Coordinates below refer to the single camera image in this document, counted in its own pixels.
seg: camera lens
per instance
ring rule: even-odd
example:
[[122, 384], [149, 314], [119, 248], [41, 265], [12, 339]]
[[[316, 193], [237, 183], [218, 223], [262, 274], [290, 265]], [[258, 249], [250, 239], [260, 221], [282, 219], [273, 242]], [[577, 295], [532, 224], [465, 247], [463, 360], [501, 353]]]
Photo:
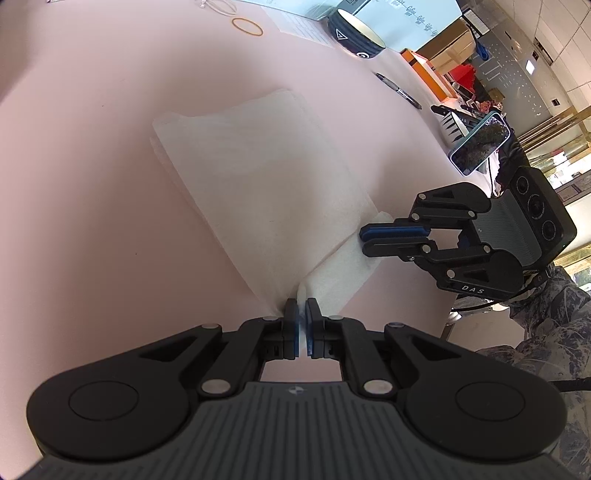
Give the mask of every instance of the camera lens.
[[515, 184], [517, 185], [517, 191], [522, 195], [526, 194], [527, 191], [530, 189], [530, 183], [527, 181], [525, 177], [519, 177]]
[[546, 220], [542, 225], [542, 236], [548, 240], [553, 240], [556, 236], [556, 225], [550, 220]]
[[527, 209], [534, 220], [537, 220], [544, 214], [544, 201], [540, 195], [532, 195], [527, 201]]

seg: white tissue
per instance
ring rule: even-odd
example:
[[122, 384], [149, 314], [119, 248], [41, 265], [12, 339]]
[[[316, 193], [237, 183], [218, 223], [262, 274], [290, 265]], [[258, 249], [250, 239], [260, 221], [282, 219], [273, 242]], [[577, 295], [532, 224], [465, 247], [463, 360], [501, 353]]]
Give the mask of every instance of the white tissue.
[[[386, 212], [379, 212], [368, 223], [393, 221]], [[361, 251], [362, 245], [355, 232], [300, 283], [297, 303], [301, 314], [310, 297], [318, 301], [324, 316], [337, 315], [347, 305], [382, 261], [379, 257], [366, 257]]]
[[304, 279], [337, 308], [369, 276], [354, 237], [377, 210], [303, 98], [279, 90], [153, 126], [236, 269], [276, 314]]

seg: pen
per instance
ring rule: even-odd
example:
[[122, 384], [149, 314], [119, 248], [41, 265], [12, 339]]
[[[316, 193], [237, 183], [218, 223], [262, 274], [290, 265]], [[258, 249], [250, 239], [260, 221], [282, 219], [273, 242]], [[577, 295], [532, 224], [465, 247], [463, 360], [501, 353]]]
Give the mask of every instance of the pen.
[[387, 79], [384, 75], [382, 75], [381, 73], [376, 73], [375, 76], [377, 78], [379, 78], [382, 82], [384, 82], [386, 85], [388, 85], [392, 90], [394, 90], [394, 92], [396, 92], [397, 94], [399, 94], [400, 96], [406, 98], [406, 100], [408, 100], [413, 107], [418, 108], [419, 110], [422, 110], [423, 107], [421, 106], [421, 104], [419, 102], [417, 102], [413, 97], [411, 97], [409, 94], [407, 94], [404, 90], [402, 90], [398, 85], [396, 85], [392, 80]]

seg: blue bowl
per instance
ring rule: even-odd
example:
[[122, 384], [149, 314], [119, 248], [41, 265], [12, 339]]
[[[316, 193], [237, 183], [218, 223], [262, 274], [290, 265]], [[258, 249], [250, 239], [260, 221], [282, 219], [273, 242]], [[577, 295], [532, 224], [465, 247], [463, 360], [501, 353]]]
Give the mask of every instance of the blue bowl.
[[386, 48], [384, 41], [371, 28], [340, 8], [329, 15], [327, 26], [337, 42], [362, 59], [371, 59]]

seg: table surface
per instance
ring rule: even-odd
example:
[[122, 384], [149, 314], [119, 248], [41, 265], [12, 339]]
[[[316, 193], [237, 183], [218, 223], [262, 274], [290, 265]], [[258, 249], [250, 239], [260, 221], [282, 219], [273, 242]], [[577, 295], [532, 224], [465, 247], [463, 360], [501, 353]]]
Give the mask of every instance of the table surface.
[[[378, 210], [462, 181], [438, 103], [402, 57], [359, 59], [279, 32], [260, 7], [246, 35], [191, 0], [0, 4], [0, 475], [39, 452], [25, 406], [48, 377], [204, 322], [236, 329], [254, 297], [157, 160], [152, 119], [217, 112], [280, 88], [303, 95]], [[418, 111], [372, 71], [397, 82]], [[483, 182], [474, 176], [471, 181]], [[385, 259], [342, 314], [368, 329], [439, 335], [455, 295]], [[314, 381], [334, 361], [271, 362], [265, 378]]]

